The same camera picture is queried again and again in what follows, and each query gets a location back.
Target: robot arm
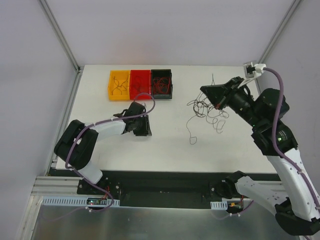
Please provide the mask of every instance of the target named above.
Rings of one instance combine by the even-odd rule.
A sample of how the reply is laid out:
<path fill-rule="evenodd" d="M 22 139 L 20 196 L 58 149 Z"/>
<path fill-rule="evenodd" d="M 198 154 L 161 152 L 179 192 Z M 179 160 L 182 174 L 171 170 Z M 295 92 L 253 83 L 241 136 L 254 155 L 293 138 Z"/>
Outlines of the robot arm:
<path fill-rule="evenodd" d="M 102 179 L 103 173 L 91 161 L 96 142 L 131 131 L 133 131 L 135 136 L 151 136 L 149 116 L 145 114 L 140 117 L 132 117 L 141 115 L 145 112 L 146 108 L 143 105 L 133 102 L 130 107 L 123 110 L 122 113 L 114 114 L 114 118 L 111 121 L 93 125 L 85 130 L 72 151 L 68 166 L 76 169 L 91 183 L 101 186 L 104 189 L 105 183 Z M 54 153 L 63 161 L 66 162 L 74 141 L 84 128 L 86 128 L 86 124 L 79 120 L 73 120 L 64 131 L 54 148 Z"/>
<path fill-rule="evenodd" d="M 276 146 L 279 148 L 277 151 L 273 145 L 272 131 L 281 93 L 268 88 L 254 100 L 246 85 L 259 77 L 264 69 L 269 69 L 265 67 L 265 64 L 246 65 L 244 69 L 247 79 L 235 77 L 226 84 L 202 86 L 200 90 L 216 109 L 230 107 L 252 126 L 254 143 L 275 168 L 287 195 L 279 195 L 238 171 L 223 183 L 222 188 L 228 188 L 229 194 L 222 194 L 222 197 L 232 198 L 237 193 L 247 196 L 275 215 L 278 224 L 288 234 L 314 235 L 320 230 L 320 198 L 304 168 L 292 131 L 280 121 L 289 110 L 289 105 L 283 97 L 275 132 Z"/>

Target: tangled wire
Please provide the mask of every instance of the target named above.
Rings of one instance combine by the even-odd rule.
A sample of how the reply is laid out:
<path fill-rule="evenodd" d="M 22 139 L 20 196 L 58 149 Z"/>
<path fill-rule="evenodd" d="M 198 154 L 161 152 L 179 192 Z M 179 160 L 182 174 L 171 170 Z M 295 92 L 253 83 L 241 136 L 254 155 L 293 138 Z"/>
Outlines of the tangled wire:
<path fill-rule="evenodd" d="M 214 85 L 214 75 L 212 74 L 212 82 L 211 85 Z M 190 129 L 188 128 L 188 123 L 194 117 L 198 118 L 205 118 L 208 124 L 211 124 L 213 129 L 218 133 L 221 134 L 223 132 L 223 127 L 226 124 L 226 119 L 229 118 L 229 113 L 224 110 L 220 110 L 217 114 L 213 114 L 216 110 L 212 103 L 208 100 L 206 95 L 203 92 L 200 92 L 199 95 L 196 97 L 195 100 L 191 100 L 186 104 L 187 106 L 192 106 L 194 116 L 192 116 L 186 122 L 186 129 L 188 130 L 190 137 L 189 142 L 191 145 L 197 143 L 198 138 L 196 136 L 192 136 Z"/>
<path fill-rule="evenodd" d="M 153 79 L 153 94 L 170 94 L 170 77 L 155 77 Z"/>

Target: white table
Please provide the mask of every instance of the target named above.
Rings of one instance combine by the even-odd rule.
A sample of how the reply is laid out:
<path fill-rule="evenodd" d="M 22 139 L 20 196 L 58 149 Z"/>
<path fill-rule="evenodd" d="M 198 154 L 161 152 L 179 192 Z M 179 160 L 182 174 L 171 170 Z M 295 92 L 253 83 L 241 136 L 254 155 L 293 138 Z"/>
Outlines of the white table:
<path fill-rule="evenodd" d="M 70 121 L 97 122 L 121 113 L 130 101 L 109 101 L 110 70 L 171 69 L 172 100 L 157 100 L 149 114 L 151 137 L 133 133 L 97 142 L 92 161 L 101 170 L 168 171 L 168 172 L 235 172 L 275 173 L 251 138 L 251 127 L 230 108 L 223 133 L 217 134 L 204 118 L 194 117 L 188 124 L 197 143 L 190 145 L 187 120 L 194 115 L 186 104 L 200 93 L 200 87 L 244 76 L 241 66 L 172 66 L 172 65 L 86 65 L 72 108 Z M 256 98 L 255 82 L 249 85 Z M 146 108 L 152 106 L 146 101 Z M 57 169 L 64 169 L 59 159 Z"/>

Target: white cable tie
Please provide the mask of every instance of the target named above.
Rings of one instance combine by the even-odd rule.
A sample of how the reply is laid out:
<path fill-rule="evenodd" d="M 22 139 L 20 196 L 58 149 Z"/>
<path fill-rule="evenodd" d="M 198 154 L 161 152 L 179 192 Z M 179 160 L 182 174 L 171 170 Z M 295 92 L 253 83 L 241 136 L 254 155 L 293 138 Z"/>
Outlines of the white cable tie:
<path fill-rule="evenodd" d="M 306 170 L 301 169 L 301 171 L 298 171 L 298 174 L 306 174 Z"/>

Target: wire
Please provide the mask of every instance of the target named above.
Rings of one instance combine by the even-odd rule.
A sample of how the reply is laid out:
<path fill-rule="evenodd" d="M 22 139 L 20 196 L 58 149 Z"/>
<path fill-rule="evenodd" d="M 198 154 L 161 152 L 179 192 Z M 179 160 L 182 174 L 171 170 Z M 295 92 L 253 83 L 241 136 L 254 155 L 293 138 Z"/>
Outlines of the wire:
<path fill-rule="evenodd" d="M 224 219 L 229 218 L 229 217 L 232 217 L 232 216 L 238 216 L 238 217 L 240 217 L 240 216 L 241 216 L 241 213 L 247 211 L 248 208 L 250 208 L 253 203 L 254 203 L 254 201 L 252 200 L 252 201 L 248 204 L 248 206 L 246 206 L 246 207 L 245 207 L 241 212 L 239 212 L 239 213 L 233 213 L 233 214 L 228 214 L 228 215 L 223 216 L 223 217 L 217 217 L 217 216 L 215 216 L 215 215 L 212 213 L 212 211 L 211 211 L 211 215 L 212 215 L 215 219 L 217 219 L 217 220 L 224 220 Z"/>
<path fill-rule="evenodd" d="M 110 192 L 110 187 L 107 186 L 105 190 L 108 191 L 108 192 Z M 108 198 L 108 194 L 105 194 L 105 195 L 101 198 L 101 200 L 105 200 L 105 199 L 107 199 L 107 198 Z"/>
<path fill-rule="evenodd" d="M 211 85 L 215 85 L 213 74 Z M 212 125 L 213 129 L 216 131 L 217 134 L 221 134 L 223 132 L 223 128 L 226 124 L 226 119 L 229 118 L 229 113 L 227 113 L 224 110 L 220 110 L 218 114 L 212 116 L 211 112 L 214 112 L 214 110 L 216 109 L 203 92 L 200 92 L 196 99 L 191 100 L 186 105 L 192 106 L 194 112 L 194 116 L 190 117 L 185 124 L 185 127 L 189 132 L 189 143 L 191 145 L 196 144 L 198 141 L 198 138 L 196 136 L 192 136 L 191 131 L 188 127 L 188 123 L 194 117 L 205 118 L 206 122 Z"/>
<path fill-rule="evenodd" d="M 155 77 L 152 80 L 152 92 L 153 94 L 170 94 L 170 77 Z"/>
<path fill-rule="evenodd" d="M 239 202 L 237 202 L 236 204 L 241 204 L 242 207 L 244 207 L 244 198 L 245 196 L 241 196 L 241 200 Z"/>
<path fill-rule="evenodd" d="M 114 77 L 113 77 L 113 82 L 116 84 L 116 87 L 112 90 L 111 95 L 114 95 L 114 91 L 115 91 L 115 90 L 119 90 L 119 91 L 121 92 L 120 95 L 122 95 L 122 93 L 123 93 L 123 92 L 122 92 L 122 88 L 124 88 L 124 91 L 127 90 L 127 88 L 126 88 L 125 86 L 123 86 L 123 84 L 125 84 L 125 83 L 128 82 L 128 78 L 129 78 L 129 75 L 126 77 L 126 80 L 124 80 L 124 81 L 121 83 L 121 85 L 120 85 L 119 80 L 116 79 L 116 76 L 114 76 Z"/>
<path fill-rule="evenodd" d="M 84 127 L 84 128 L 80 131 L 80 133 L 78 134 L 78 136 L 75 138 L 75 140 L 74 140 L 74 142 L 73 142 L 73 144 L 72 144 L 72 146 L 71 146 L 71 148 L 70 148 L 70 150 L 69 150 L 69 153 L 68 153 L 68 155 L 67 155 L 67 157 L 66 157 L 65 165 L 64 165 L 66 169 L 71 169 L 71 170 L 73 170 L 79 177 L 83 178 L 83 180 L 85 180 L 89 185 L 91 185 L 92 187 L 100 190 L 101 192 L 104 192 L 104 193 L 105 193 L 107 196 L 109 196 L 110 199 L 111 199 L 111 203 L 110 203 L 109 205 L 107 205 L 106 207 L 104 207 L 104 208 L 102 208 L 102 209 L 100 209 L 100 210 L 91 209 L 91 212 L 94 212 L 94 213 L 102 212 L 102 211 L 110 208 L 110 207 L 114 204 L 115 200 L 114 200 L 113 196 L 112 196 L 107 190 L 105 190 L 105 189 L 103 189 L 103 188 L 95 185 L 95 184 L 92 183 L 89 179 L 87 179 L 86 177 L 84 177 L 84 176 L 83 176 L 79 171 L 77 171 L 75 168 L 73 168 L 72 166 L 69 166 L 70 157 L 71 157 L 71 155 L 72 155 L 72 153 L 73 153 L 73 151 L 74 151 L 74 149 L 75 149 L 75 147 L 76 147 L 76 145 L 77 145 L 78 140 L 81 138 L 81 136 L 84 134 L 84 132 L 85 132 L 86 130 L 88 130 L 89 128 L 92 128 L 92 127 L 97 126 L 97 125 L 100 125 L 100 124 L 110 123 L 110 122 L 112 122 L 112 121 L 120 121 L 120 120 L 126 120 L 126 119 L 139 118 L 139 117 L 142 117 L 142 116 L 144 116 L 144 115 L 149 114 L 149 113 L 155 108 L 155 106 L 156 106 L 156 101 L 155 101 L 155 99 L 153 98 L 153 96 L 150 95 L 149 93 L 142 92 L 142 93 L 138 94 L 138 95 L 134 98 L 133 102 L 135 102 L 135 101 L 137 100 L 137 98 L 138 98 L 139 96 L 141 96 L 141 95 L 150 96 L 151 99 L 153 100 L 153 106 L 151 107 L 150 110 L 148 110 L 148 111 L 146 111 L 146 112 L 144 112 L 144 113 L 138 114 L 138 115 L 134 115 L 134 116 L 124 116 L 124 117 L 119 117 L 119 118 L 114 118 L 114 119 L 106 119 L 106 120 L 98 121 L 98 122 L 96 122 L 96 123 L 92 123 L 92 124 Z M 65 215 L 63 215 L 63 216 L 60 216 L 60 217 L 57 217 L 57 218 L 55 218 L 55 219 L 47 219 L 47 218 L 45 218 L 44 216 L 42 216 L 42 218 L 44 218 L 44 219 L 47 220 L 47 221 L 54 222 L 54 221 L 60 220 L 60 219 L 62 219 L 62 218 L 64 218 L 64 217 L 67 217 L 67 216 L 69 216 L 70 214 L 72 214 L 72 213 L 74 213 L 74 212 L 76 212 L 76 211 L 78 211 L 78 210 L 80 210 L 80 209 L 84 209 L 84 208 L 86 208 L 86 207 L 78 207 L 78 208 L 76 208 L 76 209 L 68 212 L 67 214 L 65 214 Z"/>
<path fill-rule="evenodd" d="M 280 149 L 278 148 L 277 145 L 277 138 L 276 138 L 276 134 L 277 134 L 277 126 L 278 126 L 278 121 L 279 121 L 279 115 L 280 115 L 280 110 L 281 110 L 281 106 L 282 106 L 282 102 L 284 99 L 284 82 L 280 76 L 280 74 L 278 72 L 276 72 L 275 70 L 265 67 L 263 69 L 264 71 L 273 73 L 276 78 L 278 79 L 279 82 L 279 99 L 276 105 L 276 109 L 275 109 L 275 114 L 274 114 L 274 118 L 273 118 L 273 123 L 272 123 L 272 145 L 273 148 L 275 149 L 275 151 L 279 154 L 280 157 L 282 157 L 283 159 L 285 159 L 288 163 L 290 163 L 298 172 L 298 174 L 301 175 L 302 179 L 304 180 L 307 188 L 309 189 L 312 199 L 314 201 L 314 204 L 316 206 L 316 209 L 319 211 L 320 213 L 320 203 L 318 201 L 318 198 L 316 196 L 316 193 L 312 187 L 312 184 L 310 183 L 309 179 L 307 178 L 307 176 L 305 175 L 305 173 L 303 173 L 303 170 L 298 166 L 298 164 L 296 164 L 293 160 L 291 160 L 289 157 L 287 157 L 283 152 L 280 151 Z"/>

